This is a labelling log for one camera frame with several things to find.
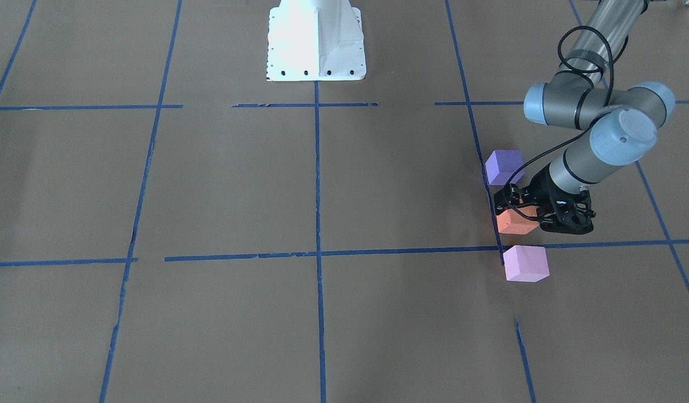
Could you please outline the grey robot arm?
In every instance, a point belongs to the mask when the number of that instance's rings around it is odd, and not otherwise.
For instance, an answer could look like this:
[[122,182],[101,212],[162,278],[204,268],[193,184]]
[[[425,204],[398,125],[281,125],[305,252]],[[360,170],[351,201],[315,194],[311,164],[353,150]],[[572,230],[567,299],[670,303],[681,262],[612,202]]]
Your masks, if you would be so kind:
[[586,25],[559,40],[556,74],[528,90],[523,110],[531,122],[579,135],[552,148],[560,154],[527,186],[510,177],[493,196],[497,216],[512,213],[547,232],[592,232],[592,186],[656,145],[676,106],[672,90],[659,82],[613,88],[616,62],[648,7],[647,1],[600,1]]

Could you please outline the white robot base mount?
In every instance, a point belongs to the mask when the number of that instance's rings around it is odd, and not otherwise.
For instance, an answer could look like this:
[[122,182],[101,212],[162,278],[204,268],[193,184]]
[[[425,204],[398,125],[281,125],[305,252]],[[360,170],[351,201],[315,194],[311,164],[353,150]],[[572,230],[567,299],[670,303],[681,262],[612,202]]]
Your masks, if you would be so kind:
[[362,13],[349,1],[281,1],[268,13],[266,80],[363,80]]

